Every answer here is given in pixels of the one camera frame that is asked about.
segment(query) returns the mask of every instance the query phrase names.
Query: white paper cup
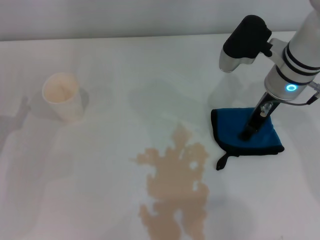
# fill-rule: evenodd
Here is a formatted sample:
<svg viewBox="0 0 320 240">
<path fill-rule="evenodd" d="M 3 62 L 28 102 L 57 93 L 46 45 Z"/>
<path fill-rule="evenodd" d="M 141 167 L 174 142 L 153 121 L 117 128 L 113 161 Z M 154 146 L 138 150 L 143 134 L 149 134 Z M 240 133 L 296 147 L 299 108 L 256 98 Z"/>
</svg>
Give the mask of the white paper cup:
<svg viewBox="0 0 320 240">
<path fill-rule="evenodd" d="M 57 115 L 67 123 L 84 116 L 79 84 L 72 73 L 56 73 L 45 81 L 42 96 Z"/>
</svg>

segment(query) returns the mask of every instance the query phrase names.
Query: cable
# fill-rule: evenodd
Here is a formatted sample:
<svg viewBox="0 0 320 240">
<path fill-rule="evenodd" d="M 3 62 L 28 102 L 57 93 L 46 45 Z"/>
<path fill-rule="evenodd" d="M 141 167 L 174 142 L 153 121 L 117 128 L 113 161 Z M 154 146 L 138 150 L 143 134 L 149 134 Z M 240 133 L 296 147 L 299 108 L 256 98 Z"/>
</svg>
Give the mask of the cable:
<svg viewBox="0 0 320 240">
<path fill-rule="evenodd" d="M 282 100 L 270 100 L 270 101 L 264 102 L 263 105 L 273 104 L 273 103 L 281 103 L 281 104 L 288 104 L 288 105 L 292 105 L 292 106 L 305 106 L 305 105 L 310 105 L 314 101 L 318 100 L 319 96 L 320 96 L 320 93 L 317 92 L 312 97 L 310 97 L 310 99 L 307 102 L 304 102 L 304 103 L 293 103 L 293 102 L 282 101 Z"/>
<path fill-rule="evenodd" d="M 304 103 L 293 103 L 293 102 L 281 101 L 281 100 L 266 101 L 266 102 L 263 103 L 263 105 L 264 104 L 274 104 L 274 103 L 288 104 L 288 105 L 293 105 L 293 106 L 305 106 L 305 105 L 308 105 L 306 102 L 304 102 Z"/>
</svg>

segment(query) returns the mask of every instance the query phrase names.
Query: blue towel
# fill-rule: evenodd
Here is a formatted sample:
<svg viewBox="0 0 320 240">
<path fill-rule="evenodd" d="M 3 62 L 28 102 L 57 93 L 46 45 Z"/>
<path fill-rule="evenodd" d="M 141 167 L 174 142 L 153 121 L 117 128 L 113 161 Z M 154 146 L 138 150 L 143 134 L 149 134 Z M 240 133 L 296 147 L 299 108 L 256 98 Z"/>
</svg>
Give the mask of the blue towel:
<svg viewBox="0 0 320 240">
<path fill-rule="evenodd" d="M 225 167 L 230 156 L 276 155 L 285 150 L 270 116 L 250 140 L 239 139 L 254 108 L 221 108 L 211 112 L 213 136 L 226 154 L 218 161 L 217 170 Z"/>
</svg>

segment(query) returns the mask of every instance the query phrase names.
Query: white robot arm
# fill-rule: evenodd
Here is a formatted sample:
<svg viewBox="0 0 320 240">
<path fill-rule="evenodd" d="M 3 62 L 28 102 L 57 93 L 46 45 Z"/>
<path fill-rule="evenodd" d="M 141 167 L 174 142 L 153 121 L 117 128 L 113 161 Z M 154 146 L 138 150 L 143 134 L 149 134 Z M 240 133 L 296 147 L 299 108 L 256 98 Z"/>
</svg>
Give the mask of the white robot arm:
<svg viewBox="0 0 320 240">
<path fill-rule="evenodd" d="M 266 93 L 240 136 L 243 140 L 250 139 L 280 103 L 309 105 L 320 97 L 320 84 L 313 82 L 320 73 L 320 0 L 310 0 L 310 3 L 314 10 L 290 42 L 277 38 L 267 42 L 271 31 L 261 18 L 250 15 L 223 45 L 219 67 L 224 72 L 232 72 L 239 64 L 252 64 L 259 52 L 275 63 L 264 80 Z M 317 91 L 308 102 L 287 102 L 294 100 L 308 85 Z"/>
</svg>

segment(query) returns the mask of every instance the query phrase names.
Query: stain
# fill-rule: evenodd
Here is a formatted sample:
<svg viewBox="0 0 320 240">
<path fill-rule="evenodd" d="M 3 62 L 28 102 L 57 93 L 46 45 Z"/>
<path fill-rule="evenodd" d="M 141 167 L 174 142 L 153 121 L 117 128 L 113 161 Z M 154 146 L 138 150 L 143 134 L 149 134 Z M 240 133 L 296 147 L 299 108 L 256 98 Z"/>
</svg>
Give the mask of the stain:
<svg viewBox="0 0 320 240">
<path fill-rule="evenodd" d="M 200 143 L 188 144 L 191 137 L 191 133 L 179 124 L 172 135 L 174 148 L 168 147 L 164 156 L 160 156 L 155 148 L 147 148 L 134 160 L 139 165 L 156 169 L 154 176 L 147 176 L 147 192 L 156 201 L 153 204 L 156 214 L 145 204 L 139 211 L 151 240 L 179 240 L 182 231 L 193 240 L 205 239 L 203 230 L 209 189 L 202 177 L 209 155 Z M 178 212 L 182 213 L 181 222 L 175 218 Z"/>
</svg>

